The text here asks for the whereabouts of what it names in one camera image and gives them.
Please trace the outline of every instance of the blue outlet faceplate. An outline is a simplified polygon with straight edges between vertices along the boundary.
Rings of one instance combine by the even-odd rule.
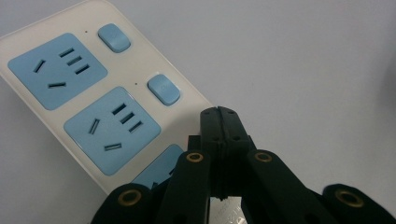
[[[168,147],[132,183],[144,185],[149,189],[161,184],[171,177],[181,153],[183,150],[178,145]]]
[[[60,35],[8,62],[8,68],[40,104],[54,110],[107,75],[72,34]]]
[[[122,87],[76,114],[64,129],[105,175],[114,175],[161,132]]]

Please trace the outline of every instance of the screw hole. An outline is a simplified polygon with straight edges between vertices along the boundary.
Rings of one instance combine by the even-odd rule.
[[[258,152],[256,155],[254,155],[254,158],[258,161],[263,161],[263,162],[270,162],[272,161],[272,156],[265,153],[265,152]]]
[[[187,160],[190,162],[200,162],[204,159],[204,156],[198,152],[192,152],[187,155]]]
[[[125,190],[119,196],[119,204],[122,206],[132,206],[137,204],[142,198],[142,193],[137,189]]]
[[[345,189],[338,189],[335,197],[341,202],[351,207],[360,208],[364,206],[364,201],[358,195]]]

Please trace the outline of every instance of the white power strip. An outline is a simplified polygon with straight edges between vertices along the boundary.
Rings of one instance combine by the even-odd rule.
[[[2,37],[0,74],[106,193],[165,180],[211,106],[106,1]]]

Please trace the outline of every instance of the blue switch button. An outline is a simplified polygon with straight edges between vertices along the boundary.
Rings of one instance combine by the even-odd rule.
[[[113,23],[100,28],[98,35],[116,53],[121,53],[131,46],[128,37]]]
[[[148,88],[164,104],[172,105],[180,97],[180,91],[165,75],[157,75],[148,82]]]

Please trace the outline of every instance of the electrical outlet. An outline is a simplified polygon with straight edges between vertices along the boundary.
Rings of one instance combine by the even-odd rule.
[[[106,0],[0,38],[0,75],[106,193],[166,179],[213,106]]]
[[[144,185],[149,189],[155,188],[172,176],[181,153],[183,153],[183,150],[178,145],[168,147],[132,183]]]
[[[72,34],[60,35],[8,63],[9,69],[46,109],[53,110],[107,75]]]
[[[64,129],[105,175],[114,175],[161,132],[122,87],[76,114]]]

